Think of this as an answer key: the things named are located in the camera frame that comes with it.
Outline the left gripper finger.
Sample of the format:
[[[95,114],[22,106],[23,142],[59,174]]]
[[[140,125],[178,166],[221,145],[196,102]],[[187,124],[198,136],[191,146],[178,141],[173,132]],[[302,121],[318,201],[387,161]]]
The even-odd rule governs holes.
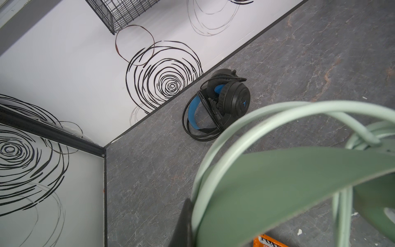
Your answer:
[[[184,201],[176,228],[168,247],[193,247],[192,218],[193,204],[190,198]]]

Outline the mint green headphones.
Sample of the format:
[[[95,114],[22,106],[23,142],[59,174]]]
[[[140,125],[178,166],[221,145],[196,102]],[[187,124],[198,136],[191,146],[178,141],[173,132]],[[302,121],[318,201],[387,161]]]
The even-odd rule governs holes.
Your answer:
[[[247,153],[269,132],[325,114],[353,130],[344,148],[297,147]],[[332,198],[335,244],[349,244],[357,210],[395,238],[395,111],[358,101],[286,102],[242,117],[221,134],[196,174],[193,245],[238,247]]]

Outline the black gaming headphones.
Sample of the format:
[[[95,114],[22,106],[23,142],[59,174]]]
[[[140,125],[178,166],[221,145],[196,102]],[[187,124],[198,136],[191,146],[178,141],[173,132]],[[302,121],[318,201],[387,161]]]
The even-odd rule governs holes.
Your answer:
[[[246,78],[237,76],[235,70],[215,71],[187,103],[182,115],[184,131],[199,142],[218,138],[226,128],[248,112],[251,93],[244,84],[246,81]],[[197,125],[195,113],[199,105],[204,107],[214,127],[201,128]]]

